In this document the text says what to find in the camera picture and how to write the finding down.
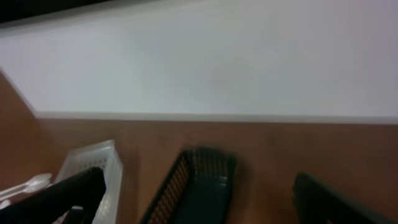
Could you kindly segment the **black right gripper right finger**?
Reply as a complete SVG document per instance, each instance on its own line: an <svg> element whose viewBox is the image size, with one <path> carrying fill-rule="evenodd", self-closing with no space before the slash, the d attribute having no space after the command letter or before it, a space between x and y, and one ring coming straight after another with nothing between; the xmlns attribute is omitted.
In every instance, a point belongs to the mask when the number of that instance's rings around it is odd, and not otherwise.
<svg viewBox="0 0 398 224"><path fill-rule="evenodd" d="M346 197L308 173L296 175L293 204L298 222L396 224L363 204Z"/></svg>

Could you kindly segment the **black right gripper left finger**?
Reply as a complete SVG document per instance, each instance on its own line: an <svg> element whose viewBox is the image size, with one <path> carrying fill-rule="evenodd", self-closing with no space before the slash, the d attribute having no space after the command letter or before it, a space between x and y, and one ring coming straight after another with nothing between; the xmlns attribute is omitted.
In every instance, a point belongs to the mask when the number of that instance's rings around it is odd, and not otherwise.
<svg viewBox="0 0 398 224"><path fill-rule="evenodd" d="M1 210L1 223L92 223L103 191L91 189L86 177L71 177Z"/></svg>

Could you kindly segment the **white plastic spoon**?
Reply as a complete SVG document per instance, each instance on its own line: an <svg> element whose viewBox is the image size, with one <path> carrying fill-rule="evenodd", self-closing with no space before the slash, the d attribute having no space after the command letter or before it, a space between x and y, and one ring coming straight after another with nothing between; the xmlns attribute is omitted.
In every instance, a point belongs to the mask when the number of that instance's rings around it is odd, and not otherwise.
<svg viewBox="0 0 398 224"><path fill-rule="evenodd" d="M44 187L48 186L51 177L51 173L39 174L23 184L19 184L3 190L1 191L1 201L21 193L32 193L41 190Z"/></svg>

